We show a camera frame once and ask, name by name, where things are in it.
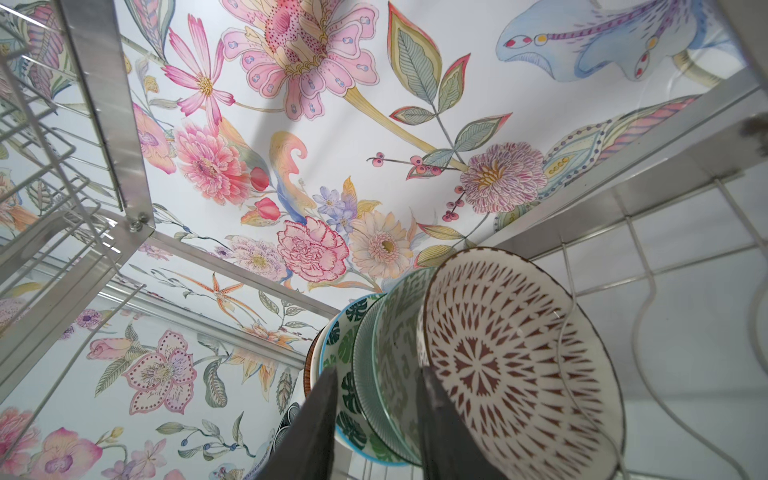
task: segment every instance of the floral wallpaper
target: floral wallpaper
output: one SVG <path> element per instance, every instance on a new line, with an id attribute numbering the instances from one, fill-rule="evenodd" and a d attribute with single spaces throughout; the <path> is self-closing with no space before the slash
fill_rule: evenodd
<path id="1" fill-rule="evenodd" d="M 268 278 L 273 272 L 285 276 L 286 264 L 278 254 L 264 253 L 264 243 L 248 237 L 233 238 L 229 242 L 231 248 L 224 250 L 220 246 L 220 251 Z M 262 259 L 263 263 L 253 265 Z M 328 323 L 324 316 L 213 273 L 149 243 L 139 247 L 122 273 L 146 283 L 146 290 L 160 300 L 303 355 Z"/>
<path id="2" fill-rule="evenodd" d="M 387 291 L 741 68 L 707 2 L 634 4 L 116 0 L 157 228 L 339 308 Z"/>
<path id="3" fill-rule="evenodd" d="M 0 452 L 113 303 L 97 298 L 0 406 Z M 299 371 L 121 310 L 91 341 L 0 472 L 24 478 L 254 478 Z"/>

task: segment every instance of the wallpaper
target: wallpaper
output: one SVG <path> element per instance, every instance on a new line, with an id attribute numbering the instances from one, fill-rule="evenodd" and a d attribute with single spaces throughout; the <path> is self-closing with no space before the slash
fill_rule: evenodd
<path id="1" fill-rule="evenodd" d="M 0 452 L 112 308 L 95 299 L 0 406 Z M 0 472 L 37 480 L 253 478 L 298 373 L 123 309 L 80 355 Z"/>
<path id="2" fill-rule="evenodd" d="M 123 267 L 160 300 L 306 355 L 328 319 L 145 243 Z"/>
<path id="3" fill-rule="evenodd" d="M 706 2 L 615 4 L 116 0 L 157 228 L 339 308 L 387 291 L 741 68 Z"/>

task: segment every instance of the curved metal wire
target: curved metal wire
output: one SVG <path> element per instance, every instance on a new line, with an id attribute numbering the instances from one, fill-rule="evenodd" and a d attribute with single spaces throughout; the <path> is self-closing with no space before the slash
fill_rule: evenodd
<path id="1" fill-rule="evenodd" d="M 632 325 L 632 356 L 634 358 L 634 366 L 637 369 L 637 373 L 640 375 L 640 378 L 643 381 L 645 388 L 648 390 L 648 393 L 650 393 L 650 396 L 653 397 L 661 409 L 664 410 L 664 413 L 666 413 L 675 423 L 677 423 L 680 428 L 688 432 L 690 436 L 698 440 L 715 455 L 728 462 L 730 466 L 732 466 L 737 471 L 739 477 L 741 477 L 742 480 L 750 480 L 749 474 L 746 473 L 744 467 L 742 467 L 741 464 L 736 461 L 736 459 L 725 453 L 723 450 L 719 449 L 715 444 L 704 438 L 700 433 L 696 432 L 696 430 L 693 430 L 690 426 L 688 426 L 688 424 L 684 422 L 680 417 L 675 415 L 675 413 L 672 412 L 672 409 L 670 409 L 664 400 L 661 399 L 654 387 L 650 384 L 650 380 L 645 375 L 642 362 L 640 361 L 640 327 L 642 325 L 643 318 L 648 311 L 648 308 L 650 308 L 650 305 L 656 299 L 656 280 L 654 278 L 654 272 L 650 269 L 650 265 L 648 264 L 648 259 L 645 257 L 645 252 L 643 251 L 643 247 L 640 244 L 640 239 L 637 237 L 637 232 L 635 231 L 634 225 L 632 224 L 632 219 L 625 217 L 624 220 L 627 222 L 627 226 L 629 227 L 629 233 L 632 236 L 635 249 L 637 249 L 637 255 L 640 257 L 640 262 L 643 264 L 643 269 L 645 270 L 645 274 L 648 278 L 648 286 L 650 287 L 650 292 L 641 305 L 640 310 L 637 312 L 637 316 L 635 317 Z"/>
<path id="2" fill-rule="evenodd" d="M 714 183 L 717 185 L 717 189 L 720 190 L 720 192 L 723 194 L 723 197 L 725 197 L 726 202 L 728 202 L 733 212 L 739 218 L 741 224 L 744 225 L 746 231 L 750 233 L 750 236 L 755 241 L 757 247 L 760 248 L 760 251 L 763 253 L 766 261 L 768 261 L 768 247 L 763 241 L 763 237 L 760 235 L 760 232 L 758 232 L 757 228 L 752 225 L 749 217 L 736 202 L 736 199 L 734 199 L 730 194 L 726 186 L 723 185 L 723 182 L 716 178 Z M 757 314 L 758 310 L 760 310 L 760 304 L 763 302 L 763 298 L 765 298 L 766 291 L 768 291 L 768 273 L 757 287 L 757 291 L 755 292 L 754 296 L 752 297 L 752 301 L 750 302 L 750 309 L 746 317 L 752 351 L 755 354 L 757 362 L 760 364 L 760 368 L 762 368 L 763 372 L 768 375 L 768 357 L 766 357 L 766 353 L 763 351 L 763 347 L 760 345 L 760 336 L 758 335 L 759 332 L 757 331 Z"/>
<path id="3" fill-rule="evenodd" d="M 61 385 L 61 382 L 64 380 L 64 377 L 66 377 L 67 373 L 69 373 L 69 370 L 72 368 L 74 363 L 77 361 L 77 359 L 80 356 L 80 354 L 83 353 L 83 350 L 85 350 L 85 347 L 88 346 L 88 344 L 91 343 L 91 340 L 93 339 L 93 337 L 98 333 L 99 330 L 101 330 L 101 327 L 104 326 L 105 323 L 108 322 L 117 311 L 119 311 L 121 308 L 123 308 L 126 303 L 131 301 L 131 299 L 139 292 L 139 290 L 141 290 L 142 288 L 144 288 L 146 286 L 147 286 L 146 284 L 142 284 L 141 286 L 136 288 L 134 291 L 132 291 L 131 294 L 128 295 L 125 298 L 125 300 L 120 302 L 120 304 L 117 307 L 115 307 L 114 310 L 112 310 L 112 312 L 109 315 L 107 315 L 101 321 L 101 323 L 99 323 L 96 326 L 96 328 L 94 328 L 91 331 L 91 334 L 88 335 L 88 337 L 83 341 L 83 343 L 80 345 L 80 348 L 78 348 L 78 351 L 74 353 L 72 358 L 69 360 L 69 363 L 67 364 L 67 366 L 64 367 L 64 371 L 61 372 L 61 375 L 58 376 L 58 378 L 56 379 L 56 382 L 54 382 L 54 384 L 51 387 L 51 389 L 49 389 L 48 393 L 45 394 L 45 397 L 43 397 L 43 400 L 40 401 L 40 405 L 38 405 L 38 408 L 35 409 L 35 412 L 32 414 L 32 417 L 27 421 L 27 424 L 24 425 L 24 428 L 18 434 L 18 436 L 16 437 L 16 440 L 13 442 L 13 444 L 10 446 L 10 448 L 8 448 L 8 451 L 5 452 L 5 455 L 3 455 L 3 458 L 0 459 L 0 467 L 2 467 L 2 465 L 5 463 L 5 461 L 8 460 L 11 457 L 11 454 L 13 453 L 14 449 L 16 448 L 16 446 L 24 438 L 24 434 L 27 432 L 27 430 L 29 430 L 29 427 L 32 426 L 32 423 L 38 418 L 38 415 L 40 415 L 40 412 L 43 410 L 43 407 L 45 407 L 45 405 L 48 403 L 48 400 L 51 399 L 51 397 L 53 396 L 53 394 L 56 391 L 56 389 L 58 388 L 58 386 Z"/>
<path id="4" fill-rule="evenodd" d="M 571 273 L 571 262 L 568 261 L 568 249 L 565 246 L 565 243 L 561 244 L 563 249 L 563 257 L 565 258 L 565 271 L 568 273 L 568 288 L 571 290 L 571 308 L 568 309 L 568 313 L 565 314 L 565 317 L 563 318 L 563 323 L 560 326 L 560 335 L 558 335 L 558 345 L 555 349 L 555 355 L 558 359 L 558 370 L 560 371 L 560 378 L 563 380 L 563 386 L 565 387 L 565 392 L 568 394 L 568 398 L 571 399 L 571 402 L 576 406 L 578 411 L 584 416 L 584 418 L 587 419 L 587 421 L 592 425 L 592 428 L 600 432 L 601 435 L 605 437 L 606 440 L 608 440 L 611 444 L 611 447 L 614 449 L 614 454 L 616 455 L 616 460 L 619 464 L 619 469 L 621 470 L 621 476 L 622 478 L 625 478 L 626 480 L 631 480 L 631 477 L 629 473 L 627 472 L 627 467 L 624 464 L 624 456 L 621 454 L 621 447 L 616 443 L 616 441 L 611 437 L 608 432 L 605 431 L 603 427 L 598 425 L 592 417 L 589 416 L 586 410 L 581 408 L 581 406 L 578 404 L 578 401 L 576 400 L 576 397 L 574 396 L 573 392 L 571 391 L 571 387 L 568 386 L 568 381 L 565 378 L 565 371 L 563 370 L 563 357 L 560 354 L 561 347 L 563 344 L 563 334 L 565 333 L 566 327 L 568 327 L 568 320 L 571 319 L 571 314 L 576 310 L 576 287 L 574 286 L 574 277 Z"/>

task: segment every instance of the blue flower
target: blue flower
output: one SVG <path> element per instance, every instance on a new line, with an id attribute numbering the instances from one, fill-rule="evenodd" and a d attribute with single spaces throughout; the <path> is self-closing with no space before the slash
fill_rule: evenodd
<path id="1" fill-rule="evenodd" d="M 328 225 L 331 227 L 336 225 L 336 231 L 341 233 L 352 233 L 352 220 L 356 217 L 356 212 L 353 210 L 344 210 L 338 217 L 331 217 L 328 220 Z"/>
<path id="2" fill-rule="evenodd" d="M 313 195 L 312 198 L 319 204 L 317 211 L 332 218 L 339 218 L 346 206 L 341 201 L 339 191 L 329 191 L 328 187 L 320 187 L 320 195 Z"/>
<path id="3" fill-rule="evenodd" d="M 664 57 L 699 48 L 740 59 L 705 0 L 648 0 L 617 10 L 592 0 L 541 0 L 507 25 L 496 55 L 530 62 L 558 81 L 589 77 L 611 62 L 639 81 Z"/>

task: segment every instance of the dish rack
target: dish rack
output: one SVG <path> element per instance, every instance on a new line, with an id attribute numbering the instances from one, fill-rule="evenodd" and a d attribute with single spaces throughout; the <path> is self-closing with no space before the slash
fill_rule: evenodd
<path id="1" fill-rule="evenodd" d="M 761 35 L 764 21 L 768 20 L 768 7 L 755 0 L 718 3 L 740 40 L 751 70 L 722 82 L 662 127 L 653 129 L 642 141 L 617 153 L 611 162 L 590 170 L 482 244 L 517 253 L 545 266 L 561 283 L 569 285 L 579 299 L 622 286 L 647 285 L 637 311 L 627 313 L 632 317 L 631 331 L 620 333 L 629 340 L 625 343 L 636 356 L 640 355 L 640 327 L 660 296 L 661 276 L 690 271 L 713 261 L 727 261 L 748 252 L 758 251 L 768 260 L 766 241 L 730 189 L 734 182 L 744 181 L 745 171 L 759 166 L 768 156 L 768 117 L 760 115 L 768 111 L 768 98 L 763 91 L 768 87 L 768 54 Z M 143 243 L 149 242 L 326 318 L 339 312 L 154 230 L 156 218 L 137 134 L 132 127 L 126 127 L 134 124 L 134 118 L 114 6 L 112 2 L 98 0 L 57 0 L 50 5 L 53 15 L 58 16 L 58 22 L 52 26 L 36 22 L 23 8 L 15 10 L 0 5 L 0 29 L 7 39 L 3 45 L 8 46 L 0 50 L 0 141 L 11 145 L 26 162 L 13 165 L 25 172 L 25 179 L 16 184 L 0 170 L 2 215 L 22 227 L 18 236 L 0 238 L 0 298 L 14 289 L 23 289 L 31 277 L 43 279 L 38 282 L 42 284 L 39 290 L 17 305 L 9 318 L 2 319 L 0 401 L 96 296 L 117 304 L 113 312 L 129 306 L 173 317 L 174 321 L 208 336 L 303 368 L 303 358 L 298 354 L 247 335 L 238 336 L 215 322 L 193 318 L 184 311 L 169 310 L 159 300 L 141 292 L 145 285 L 121 273 L 120 268 L 127 260 Z M 28 55 L 28 46 L 19 32 L 30 26 L 63 34 L 66 61 L 58 68 Z M 52 84 L 76 85 L 70 89 L 77 92 L 71 95 L 74 100 L 51 100 L 50 92 L 35 87 L 27 72 L 19 68 L 22 59 L 26 68 L 47 71 L 54 79 Z M 34 193 L 40 214 L 30 214 L 19 204 L 18 192 L 22 189 Z M 715 193 L 730 209 L 730 219 L 746 231 L 749 241 L 694 256 L 675 250 L 664 262 L 652 264 L 645 239 L 636 226 Z M 634 274 L 578 289 L 576 285 L 585 281 L 579 270 L 590 262 L 595 249 L 600 249 L 601 239 L 617 235 L 630 241 L 629 250 L 621 253 L 636 256 L 635 270 L 627 269 Z M 585 270 L 610 268 L 593 263 L 597 265 L 589 265 Z M 768 277 L 750 294 L 746 336 L 756 363 L 768 375 L 758 320 L 766 290 Z M 82 343 L 35 415 L 98 328 L 110 318 L 106 316 Z M 675 413 L 652 386 L 644 369 L 638 368 L 637 372 L 644 388 L 672 420 L 730 462 L 741 478 L 747 478 L 739 462 Z M 421 475 L 416 468 L 393 470 L 360 458 L 338 465 L 335 475 L 363 479 Z M 631 477 L 659 478 L 641 473 L 631 473 Z"/>

